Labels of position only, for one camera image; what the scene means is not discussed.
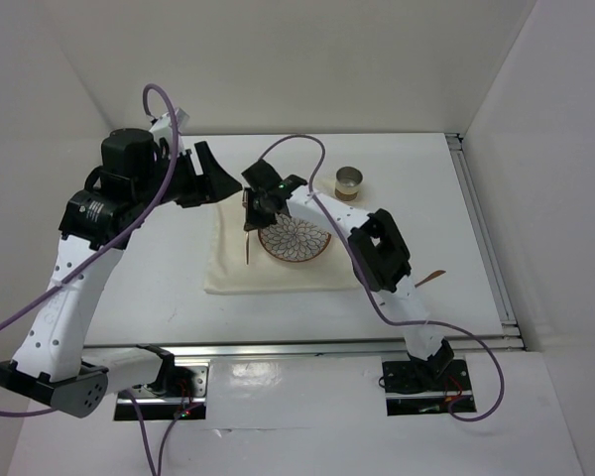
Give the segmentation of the copper fork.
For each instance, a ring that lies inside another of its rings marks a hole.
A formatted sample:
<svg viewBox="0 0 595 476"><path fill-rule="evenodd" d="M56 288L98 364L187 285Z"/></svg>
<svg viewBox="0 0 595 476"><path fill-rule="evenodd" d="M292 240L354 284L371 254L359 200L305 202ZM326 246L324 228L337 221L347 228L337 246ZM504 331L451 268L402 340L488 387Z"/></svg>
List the copper fork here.
<svg viewBox="0 0 595 476"><path fill-rule="evenodd" d="M245 231L245 264L249 266L251 260L251 231Z"/></svg>

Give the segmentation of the floral plate with orange rim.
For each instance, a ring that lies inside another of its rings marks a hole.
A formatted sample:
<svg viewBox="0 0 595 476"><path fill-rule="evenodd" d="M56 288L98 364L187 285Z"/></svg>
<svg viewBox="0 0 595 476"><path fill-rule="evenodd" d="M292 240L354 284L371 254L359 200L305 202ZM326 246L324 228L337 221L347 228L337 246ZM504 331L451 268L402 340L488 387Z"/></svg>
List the floral plate with orange rim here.
<svg viewBox="0 0 595 476"><path fill-rule="evenodd" d="M287 263L304 263L317 258L328 247L331 234L303 219L279 214L276 223L258 231L263 249Z"/></svg>

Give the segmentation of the cream cloth napkin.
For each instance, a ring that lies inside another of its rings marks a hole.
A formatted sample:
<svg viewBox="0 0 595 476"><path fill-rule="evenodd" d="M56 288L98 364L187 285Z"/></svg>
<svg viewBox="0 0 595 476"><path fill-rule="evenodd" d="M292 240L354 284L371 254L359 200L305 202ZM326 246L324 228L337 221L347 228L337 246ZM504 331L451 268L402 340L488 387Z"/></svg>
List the cream cloth napkin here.
<svg viewBox="0 0 595 476"><path fill-rule="evenodd" d="M215 205L215 226L204 290L212 295L323 292L356 289L350 259L335 236L321 255L304 263L273 258L251 233L251 260L245 264L245 211L237 193Z"/></svg>

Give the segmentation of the steel cup with cork base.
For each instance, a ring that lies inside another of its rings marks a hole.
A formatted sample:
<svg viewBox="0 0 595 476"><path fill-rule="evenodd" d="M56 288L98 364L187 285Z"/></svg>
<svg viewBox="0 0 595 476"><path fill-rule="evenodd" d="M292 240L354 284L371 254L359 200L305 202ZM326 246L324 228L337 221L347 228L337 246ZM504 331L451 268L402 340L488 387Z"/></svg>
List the steel cup with cork base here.
<svg viewBox="0 0 595 476"><path fill-rule="evenodd" d="M361 190L363 174L360 170L345 166L337 170L335 174L335 196L341 201L355 200Z"/></svg>

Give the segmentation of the copper knife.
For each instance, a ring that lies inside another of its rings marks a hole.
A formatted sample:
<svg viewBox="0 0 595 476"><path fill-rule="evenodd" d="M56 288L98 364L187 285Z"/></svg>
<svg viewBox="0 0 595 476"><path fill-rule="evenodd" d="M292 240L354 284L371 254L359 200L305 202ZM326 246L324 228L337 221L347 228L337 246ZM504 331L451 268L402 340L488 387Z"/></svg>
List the copper knife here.
<svg viewBox="0 0 595 476"><path fill-rule="evenodd" d="M430 273L429 275L427 275L425 278L421 279L420 281L418 281L415 284L415 287L418 288L420 286L423 286L424 284L427 284L437 278L440 278L441 276L445 275L446 271L445 270L436 270L432 273Z"/></svg>

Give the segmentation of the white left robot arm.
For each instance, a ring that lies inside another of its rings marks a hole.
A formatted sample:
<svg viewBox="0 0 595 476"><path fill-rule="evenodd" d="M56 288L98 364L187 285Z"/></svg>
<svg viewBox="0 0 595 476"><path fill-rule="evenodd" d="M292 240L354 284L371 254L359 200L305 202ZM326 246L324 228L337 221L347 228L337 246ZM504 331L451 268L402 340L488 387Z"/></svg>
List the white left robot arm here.
<svg viewBox="0 0 595 476"><path fill-rule="evenodd" d="M113 131L101 144L100 166L66 204L48 289L23 310L37 315L19 349L0 362L0 387L46 413L73 417L87 417L105 395L135 386L155 396L174 389L188 372L171 352L138 344L85 355L86 334L132 233L155 207L213 204L241 188L206 142L187 150L153 131Z"/></svg>

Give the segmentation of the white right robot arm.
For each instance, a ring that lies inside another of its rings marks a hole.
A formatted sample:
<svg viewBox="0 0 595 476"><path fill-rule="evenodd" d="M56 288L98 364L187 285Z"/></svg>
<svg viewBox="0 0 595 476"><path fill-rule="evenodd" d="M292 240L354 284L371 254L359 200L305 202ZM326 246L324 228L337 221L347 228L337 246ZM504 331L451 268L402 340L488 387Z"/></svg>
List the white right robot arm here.
<svg viewBox="0 0 595 476"><path fill-rule="evenodd" d="M368 288L368 297L383 304L378 310L388 324L402 329L416 383L433 389L444 381L454 353L429 322L412 279L411 253L391 213L348 205L295 175L281 178L262 159L242 176L248 184L245 227L263 230L284 215L335 234L350 255L353 273Z"/></svg>

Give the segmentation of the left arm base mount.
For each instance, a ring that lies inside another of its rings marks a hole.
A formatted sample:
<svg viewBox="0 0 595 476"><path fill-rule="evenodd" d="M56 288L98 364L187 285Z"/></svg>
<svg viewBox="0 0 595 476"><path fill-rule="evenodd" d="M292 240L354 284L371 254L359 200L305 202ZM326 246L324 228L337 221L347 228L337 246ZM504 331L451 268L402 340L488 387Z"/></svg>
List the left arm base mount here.
<svg viewBox="0 0 595 476"><path fill-rule="evenodd" d="M209 361L177 357L173 372L160 383L158 374L133 372L114 384L114 421L137 421L135 399L146 421L172 421L176 417L203 420L206 417Z"/></svg>

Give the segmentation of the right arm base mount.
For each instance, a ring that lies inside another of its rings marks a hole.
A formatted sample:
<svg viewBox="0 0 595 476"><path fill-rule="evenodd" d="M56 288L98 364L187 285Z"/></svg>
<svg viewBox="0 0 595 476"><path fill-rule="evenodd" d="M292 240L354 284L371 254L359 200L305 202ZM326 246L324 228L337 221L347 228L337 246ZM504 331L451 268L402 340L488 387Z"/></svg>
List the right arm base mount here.
<svg viewBox="0 0 595 476"><path fill-rule="evenodd" d="M476 412L468 367L454 360L437 381L424 383L410 361L382 363L379 387L385 392L389 417L447 414L454 404L457 414Z"/></svg>

